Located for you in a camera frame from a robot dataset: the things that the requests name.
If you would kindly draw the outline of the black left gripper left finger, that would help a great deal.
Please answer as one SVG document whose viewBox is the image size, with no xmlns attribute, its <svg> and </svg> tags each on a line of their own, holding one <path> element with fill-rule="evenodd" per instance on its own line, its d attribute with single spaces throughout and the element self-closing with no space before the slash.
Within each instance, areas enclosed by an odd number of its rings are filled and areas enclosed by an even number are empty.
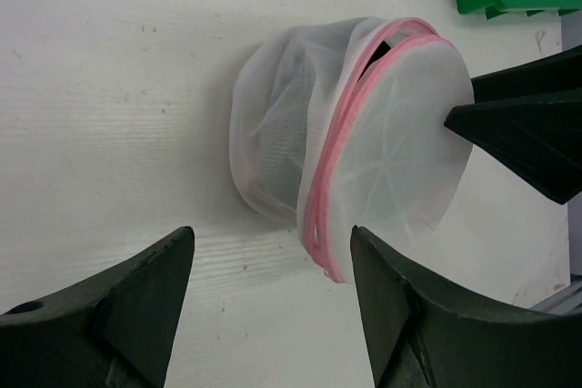
<svg viewBox="0 0 582 388">
<path fill-rule="evenodd" d="M 4 387 L 162 387 L 195 252 L 184 226 L 1 316 Z"/>
</svg>

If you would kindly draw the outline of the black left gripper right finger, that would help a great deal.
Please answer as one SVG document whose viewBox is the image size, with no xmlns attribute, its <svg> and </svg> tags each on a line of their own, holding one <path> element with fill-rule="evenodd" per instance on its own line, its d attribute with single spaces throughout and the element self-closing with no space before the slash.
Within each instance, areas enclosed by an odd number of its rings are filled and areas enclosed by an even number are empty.
<svg viewBox="0 0 582 388">
<path fill-rule="evenodd" d="M 375 386 L 580 386 L 581 313 L 485 297 L 363 227 L 353 229 L 350 249 Z"/>
</svg>

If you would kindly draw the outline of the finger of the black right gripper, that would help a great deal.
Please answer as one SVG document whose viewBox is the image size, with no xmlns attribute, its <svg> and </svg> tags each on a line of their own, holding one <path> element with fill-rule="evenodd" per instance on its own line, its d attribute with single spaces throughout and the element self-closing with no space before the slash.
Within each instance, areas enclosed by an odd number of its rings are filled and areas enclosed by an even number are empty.
<svg viewBox="0 0 582 388">
<path fill-rule="evenodd" d="M 476 102 L 563 92 L 581 87 L 580 45 L 536 61 L 472 79 Z"/>
<path fill-rule="evenodd" d="M 456 106 L 445 127 L 558 204 L 581 192 L 579 88 Z"/>
</svg>

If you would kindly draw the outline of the white mesh laundry bag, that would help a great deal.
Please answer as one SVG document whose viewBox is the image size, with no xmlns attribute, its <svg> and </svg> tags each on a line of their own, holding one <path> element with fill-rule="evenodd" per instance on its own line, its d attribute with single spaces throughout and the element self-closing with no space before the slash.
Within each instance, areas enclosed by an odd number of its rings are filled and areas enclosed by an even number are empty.
<svg viewBox="0 0 582 388">
<path fill-rule="evenodd" d="M 262 44 L 233 88 L 237 191 L 297 230 L 324 274 L 354 280 L 354 227 L 409 253 L 429 241 L 471 154 L 445 126 L 474 100 L 457 49 L 417 17 L 297 26 Z"/>
</svg>

